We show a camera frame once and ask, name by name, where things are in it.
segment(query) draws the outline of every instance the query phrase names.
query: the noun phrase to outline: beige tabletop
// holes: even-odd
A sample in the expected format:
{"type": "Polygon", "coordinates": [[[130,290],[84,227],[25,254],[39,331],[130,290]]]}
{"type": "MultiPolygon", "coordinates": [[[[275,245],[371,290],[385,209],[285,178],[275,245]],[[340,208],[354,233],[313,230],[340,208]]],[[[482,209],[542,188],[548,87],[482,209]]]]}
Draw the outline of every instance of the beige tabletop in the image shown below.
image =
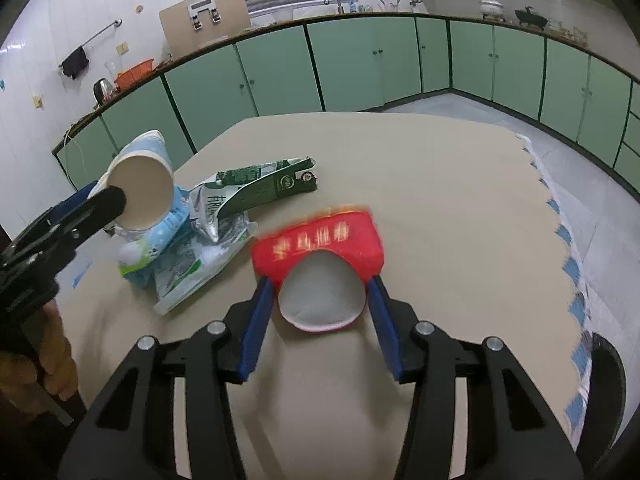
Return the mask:
{"type": "MultiPolygon", "coordinates": [[[[175,182],[191,188],[215,171],[313,157],[318,190],[252,210],[258,234],[330,206],[369,206],[390,295],[452,337],[503,338],[569,433],[564,409],[580,380],[571,361],[580,326],[567,312],[575,287],[562,271],[568,248],[555,234],[549,190],[522,147],[501,126],[436,116],[263,117],[211,142],[175,173],[175,182]]],[[[188,337],[250,298],[255,283],[245,247],[210,283],[158,317],[153,295],[124,280],[105,254],[62,311],[84,398],[95,398],[140,336],[188,337]]],[[[392,478],[412,390],[386,371],[366,311],[347,329],[314,335],[288,324],[276,308],[257,370],[247,384],[229,386],[248,477],[392,478]]],[[[458,400],[462,410],[465,399],[458,400]]],[[[457,473],[464,420],[456,417],[457,473]]],[[[177,449],[184,472],[184,443],[177,449]]]]}

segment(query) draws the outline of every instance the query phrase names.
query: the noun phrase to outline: red plastic basket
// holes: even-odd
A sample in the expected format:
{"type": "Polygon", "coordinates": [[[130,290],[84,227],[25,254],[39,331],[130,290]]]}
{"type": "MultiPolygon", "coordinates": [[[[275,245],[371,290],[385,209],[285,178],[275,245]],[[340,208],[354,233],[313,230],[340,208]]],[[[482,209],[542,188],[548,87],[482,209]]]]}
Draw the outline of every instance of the red plastic basket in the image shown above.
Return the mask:
{"type": "Polygon", "coordinates": [[[147,59],[126,72],[118,74],[115,81],[116,85],[118,85],[121,90],[126,90],[130,86],[133,86],[136,81],[140,81],[145,75],[151,72],[153,65],[154,59],[147,59]]]}

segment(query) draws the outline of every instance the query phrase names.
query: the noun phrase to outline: finger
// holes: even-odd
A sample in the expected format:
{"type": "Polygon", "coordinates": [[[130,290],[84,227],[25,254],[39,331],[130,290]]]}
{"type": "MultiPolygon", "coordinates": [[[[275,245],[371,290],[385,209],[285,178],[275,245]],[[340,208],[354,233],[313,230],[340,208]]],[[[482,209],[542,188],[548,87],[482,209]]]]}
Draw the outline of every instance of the finger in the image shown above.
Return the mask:
{"type": "Polygon", "coordinates": [[[74,363],[74,367],[71,371],[71,378],[69,379],[69,382],[62,388],[62,390],[60,390],[58,396],[62,400],[67,400],[74,393],[76,393],[76,391],[78,391],[78,369],[76,368],[74,363]]]}
{"type": "Polygon", "coordinates": [[[39,415],[46,410],[30,392],[28,386],[4,384],[0,386],[0,392],[21,412],[39,415]]]}
{"type": "Polygon", "coordinates": [[[25,356],[0,352],[0,383],[7,385],[33,383],[36,367],[25,356]]]}
{"type": "Polygon", "coordinates": [[[66,345],[65,355],[56,371],[44,379],[44,387],[51,395],[57,395],[66,386],[76,364],[71,358],[71,346],[66,345]]]}
{"type": "Polygon", "coordinates": [[[40,364],[47,374],[51,375],[56,371],[65,352],[65,335],[62,329],[62,318],[53,302],[47,303],[43,307],[47,323],[42,334],[40,343],[40,364]]]}

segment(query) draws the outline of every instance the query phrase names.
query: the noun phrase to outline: towel rack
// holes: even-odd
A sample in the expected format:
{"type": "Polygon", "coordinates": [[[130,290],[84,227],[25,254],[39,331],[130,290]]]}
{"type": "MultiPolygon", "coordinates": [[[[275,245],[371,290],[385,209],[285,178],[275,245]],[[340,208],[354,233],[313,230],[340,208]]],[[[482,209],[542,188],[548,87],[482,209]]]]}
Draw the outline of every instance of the towel rack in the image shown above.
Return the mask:
{"type": "MultiPolygon", "coordinates": [[[[122,20],[118,19],[118,20],[114,20],[114,22],[111,22],[109,25],[107,25],[104,28],[101,28],[98,32],[96,32],[94,35],[92,35],[92,37],[90,37],[88,40],[86,40],[82,45],[80,45],[80,47],[85,46],[87,43],[89,43],[90,41],[94,40],[95,38],[97,38],[98,36],[100,36],[105,30],[107,30],[109,27],[115,27],[118,28],[120,25],[122,25],[122,20]]],[[[62,63],[60,63],[58,65],[58,68],[62,68],[62,63]]]]}

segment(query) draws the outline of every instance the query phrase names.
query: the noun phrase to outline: white tile wall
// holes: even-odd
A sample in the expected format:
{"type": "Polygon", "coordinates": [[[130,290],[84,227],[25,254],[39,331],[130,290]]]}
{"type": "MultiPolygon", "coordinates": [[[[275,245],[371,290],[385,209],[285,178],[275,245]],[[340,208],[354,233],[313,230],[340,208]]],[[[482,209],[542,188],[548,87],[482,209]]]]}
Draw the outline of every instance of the white tile wall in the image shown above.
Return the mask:
{"type": "Polygon", "coordinates": [[[31,0],[23,10],[0,48],[0,225],[9,236],[73,193],[50,150],[92,111],[94,82],[110,78],[104,62],[117,56],[116,45],[129,45],[123,69],[149,57],[158,62],[165,44],[158,12],[179,1],[31,0]],[[85,48],[88,69],[75,81],[63,76],[59,63],[116,18],[120,28],[85,48]],[[43,108],[34,108],[33,96],[43,108]]]}
{"type": "MultiPolygon", "coordinates": [[[[39,213],[66,198],[66,182],[50,150],[70,124],[94,106],[93,84],[110,78],[105,61],[117,56],[115,47],[127,41],[120,57],[123,69],[153,57],[159,60],[166,41],[158,17],[161,9],[180,0],[31,0],[0,49],[0,224],[15,237],[39,213]],[[137,5],[144,6],[135,13],[137,5]],[[75,81],[63,76],[58,64],[107,23],[122,19],[86,47],[88,69],[75,81]],[[32,96],[42,96],[36,110],[32,96]]],[[[479,0],[423,0],[429,12],[479,16],[479,0]]],[[[592,0],[500,0],[508,20],[513,9],[533,6],[567,28],[589,33],[590,48],[640,76],[640,48],[620,13],[592,0]]],[[[378,0],[359,0],[380,10],[378,0]]],[[[401,0],[400,10],[410,10],[401,0]]],[[[326,8],[298,9],[296,18],[326,8]]],[[[255,24],[270,23],[269,16],[255,24]]]]}

